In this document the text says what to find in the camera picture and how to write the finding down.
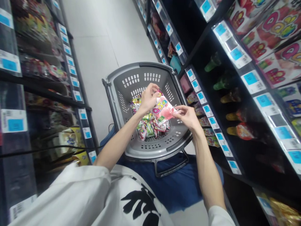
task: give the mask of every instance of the blue jeans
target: blue jeans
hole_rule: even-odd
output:
[[[115,129],[104,138],[100,146],[105,145],[111,137],[115,135]],[[178,153],[171,158],[157,163],[158,172],[171,168],[179,163],[183,158],[183,153]],[[158,200],[166,207],[168,212],[174,213],[196,204],[203,200],[203,196],[198,183],[198,169],[195,155],[188,155],[189,162],[176,172],[158,178],[155,176],[155,167],[153,163],[136,163],[127,161],[123,156],[117,164],[126,166],[138,173],[150,186]],[[222,169],[215,164],[222,184],[224,177]]]

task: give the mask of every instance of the tiled floor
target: tiled floor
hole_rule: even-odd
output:
[[[134,62],[158,62],[132,0],[63,0],[92,117],[101,141],[113,123],[101,79]],[[193,144],[185,149],[194,153]],[[172,215],[175,225],[208,225],[203,202]]]

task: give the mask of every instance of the gray plastic shopping basket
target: gray plastic shopping basket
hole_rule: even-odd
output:
[[[103,79],[110,108],[118,131],[132,117],[129,102],[143,92],[148,84],[156,83],[173,105],[187,105],[185,95],[173,69],[160,63],[141,62],[123,66]],[[170,130],[159,138],[140,140],[135,132],[125,151],[125,158],[135,162],[153,162],[157,177],[166,176],[188,162],[184,147],[191,141],[192,134],[179,119],[170,120]],[[186,158],[163,172],[158,172],[157,162],[170,158],[182,151]]]

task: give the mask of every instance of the person's left hand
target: person's left hand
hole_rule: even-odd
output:
[[[145,115],[155,106],[157,97],[160,94],[158,89],[159,86],[157,84],[150,83],[148,85],[148,87],[142,92],[141,106],[138,112],[141,112],[143,115]]]

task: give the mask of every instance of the green bottle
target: green bottle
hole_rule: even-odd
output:
[[[219,54],[215,52],[215,54],[211,56],[209,63],[206,65],[205,71],[210,72],[213,68],[220,66],[221,64],[222,63],[220,61]]]
[[[224,74],[219,77],[219,80],[214,84],[213,88],[215,90],[220,89],[230,89],[235,86],[236,76],[233,75],[230,71],[225,71]]]

